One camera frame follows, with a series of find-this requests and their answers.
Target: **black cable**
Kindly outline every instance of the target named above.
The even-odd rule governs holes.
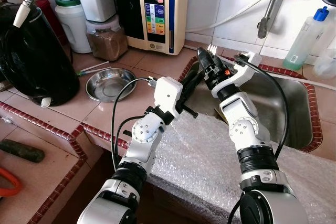
[[[284,94],[284,91],[282,90],[281,86],[279,85],[279,83],[272,77],[270,76],[267,72],[261,70],[260,68],[258,68],[257,66],[253,65],[252,63],[248,62],[247,60],[241,58],[240,56],[236,56],[235,59],[241,63],[244,63],[246,64],[247,66],[249,66],[250,68],[252,68],[253,70],[255,70],[257,73],[261,74],[262,76],[264,76],[266,79],[268,79],[270,82],[272,82],[276,87],[277,89],[279,90],[280,92],[280,95],[281,95],[281,98],[282,98],[282,101],[283,101],[283,104],[285,106],[285,126],[283,128],[283,135],[282,135],[282,138],[279,142],[279,146],[277,148],[277,150],[275,151],[275,159],[277,159],[279,157],[279,154],[282,150],[282,147],[286,141],[286,138],[287,138],[287,135],[288,135],[288,126],[289,126],[289,110],[288,110],[288,103],[287,103],[287,99],[286,99],[286,96]]]
[[[126,124],[127,122],[131,121],[131,120],[135,120],[135,119],[140,119],[140,118],[143,118],[144,115],[139,115],[139,116],[132,116],[130,118],[127,118],[126,120],[124,120],[120,125],[119,125],[119,128],[118,128],[118,131],[117,131],[117,135],[115,136],[115,139],[116,139],[116,144],[114,146],[114,152],[116,153],[116,159],[117,159],[117,167],[118,167],[118,164],[119,164],[119,155],[118,155],[118,138],[119,138],[119,133],[121,131],[121,128],[124,126],[124,124]]]
[[[117,102],[119,100],[119,97],[121,96],[121,94],[126,90],[126,88],[131,85],[132,83],[135,83],[137,81],[149,81],[148,78],[136,78],[132,81],[130,81],[129,83],[126,84],[125,87],[123,87],[123,89],[119,92],[119,94],[117,95],[117,98],[115,99],[115,102],[114,102],[114,106],[113,106],[113,112],[112,112],[112,124],[111,124],[111,152],[112,152],[112,160],[113,160],[113,167],[114,167],[114,170],[117,170],[118,168],[118,163],[117,163],[117,160],[116,160],[116,153],[114,152],[114,143],[113,143],[113,134],[114,134],[114,116],[115,116],[115,108],[117,106]]]
[[[237,203],[232,208],[232,210],[230,212],[230,215],[229,215],[229,218],[227,219],[227,224],[231,224],[231,222],[233,220],[233,217],[234,217],[234,215],[235,215],[235,213],[236,213],[236,211],[237,211],[237,209],[238,209],[238,207],[240,205],[240,200],[242,199],[243,195],[244,195],[244,192],[241,193],[240,199],[237,201]]]

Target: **metal bowl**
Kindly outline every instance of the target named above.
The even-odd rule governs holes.
[[[85,85],[85,90],[91,99],[101,102],[114,102],[119,92],[134,79],[135,75],[127,69],[110,68],[91,76]],[[135,86],[136,83],[128,86],[119,100],[128,96],[135,89]]]

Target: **red container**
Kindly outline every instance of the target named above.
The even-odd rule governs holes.
[[[49,0],[37,0],[35,1],[36,5],[41,8],[44,16],[46,16],[49,24],[51,25],[54,33],[56,34],[59,42],[62,45],[65,45],[68,43],[67,36],[65,35],[65,32],[62,28],[62,25],[58,21],[55,13],[51,9]]]

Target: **chopstick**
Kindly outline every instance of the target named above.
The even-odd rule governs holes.
[[[84,72],[84,71],[86,71],[86,70],[89,70],[89,69],[92,69],[92,68],[95,68],[95,67],[99,67],[99,66],[104,65],[104,64],[107,64],[107,63],[109,63],[109,61],[106,61],[106,62],[97,64],[97,65],[94,65],[94,66],[92,66],[92,67],[84,68],[84,69],[80,70],[80,72]]]
[[[76,74],[78,76],[84,76],[88,73],[94,73],[94,72],[98,72],[98,71],[105,70],[105,69],[110,69],[110,68],[112,68],[112,67],[100,68],[100,69],[95,69],[95,70],[90,70],[90,71],[82,71],[82,72],[80,71],[80,72],[77,72]]]

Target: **stainless steel sink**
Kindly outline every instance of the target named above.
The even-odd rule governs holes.
[[[192,66],[192,69],[198,70],[198,62]],[[308,91],[298,81],[275,79],[284,90],[289,104],[289,136],[285,145],[296,149],[306,147],[313,137]],[[278,90],[271,82],[257,73],[243,84],[241,89],[247,92],[257,107],[259,119],[269,130],[271,140],[279,142],[284,131],[285,115]],[[212,97],[203,81],[197,86],[186,105],[199,113],[217,115],[214,109],[219,109],[219,99]]]

